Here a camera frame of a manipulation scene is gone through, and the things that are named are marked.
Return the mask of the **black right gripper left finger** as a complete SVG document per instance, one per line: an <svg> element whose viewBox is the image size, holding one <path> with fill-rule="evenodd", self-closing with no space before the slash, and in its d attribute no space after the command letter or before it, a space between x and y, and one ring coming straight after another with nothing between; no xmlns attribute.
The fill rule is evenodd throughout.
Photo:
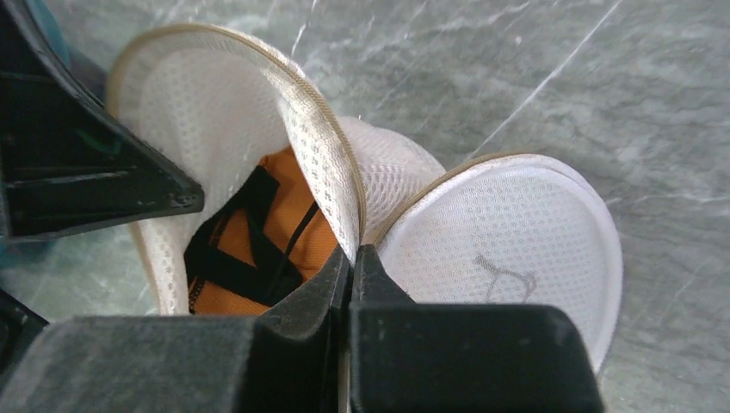
<svg viewBox="0 0 730 413"><path fill-rule="evenodd" d="M350 265L263 315L77 317L51 324L5 383L4 412L337 412L337 320Z"/></svg>

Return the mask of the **orange black bra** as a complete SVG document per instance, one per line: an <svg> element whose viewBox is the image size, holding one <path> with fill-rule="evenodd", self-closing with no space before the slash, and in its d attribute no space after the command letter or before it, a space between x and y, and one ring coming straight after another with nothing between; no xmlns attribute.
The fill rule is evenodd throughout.
<svg viewBox="0 0 730 413"><path fill-rule="evenodd" d="M189 311L260 315L317 275L336 247L293 150L263 157L184 252Z"/></svg>

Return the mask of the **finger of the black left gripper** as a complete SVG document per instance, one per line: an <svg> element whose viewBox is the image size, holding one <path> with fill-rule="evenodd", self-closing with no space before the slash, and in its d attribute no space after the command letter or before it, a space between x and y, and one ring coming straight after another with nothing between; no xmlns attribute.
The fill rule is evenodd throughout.
<svg viewBox="0 0 730 413"><path fill-rule="evenodd" d="M67 47L68 65L25 1L2 2L1 239L199 212L201 186L107 113L105 72Z"/></svg>

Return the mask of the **round white mesh pouch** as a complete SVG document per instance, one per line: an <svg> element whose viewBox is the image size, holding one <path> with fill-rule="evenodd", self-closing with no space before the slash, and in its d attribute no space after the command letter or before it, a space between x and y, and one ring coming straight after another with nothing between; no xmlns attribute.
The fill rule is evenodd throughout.
<svg viewBox="0 0 730 413"><path fill-rule="evenodd" d="M599 370L622 295L608 208L561 161L487 155L453 170L399 133L334 114L302 69L264 41L196 23L132 40L108 78L110 114L198 182L198 213L133 225L164 315L189 312L183 253L277 151L293 162L319 226L353 258L372 244L387 274L424 303L553 305L578 326Z"/></svg>

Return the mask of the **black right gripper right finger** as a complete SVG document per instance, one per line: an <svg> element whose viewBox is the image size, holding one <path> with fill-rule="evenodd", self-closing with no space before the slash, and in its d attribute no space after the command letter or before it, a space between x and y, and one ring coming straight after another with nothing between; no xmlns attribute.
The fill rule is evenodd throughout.
<svg viewBox="0 0 730 413"><path fill-rule="evenodd" d="M354 412L601 412L577 327L548 305L414 302L362 246L350 300Z"/></svg>

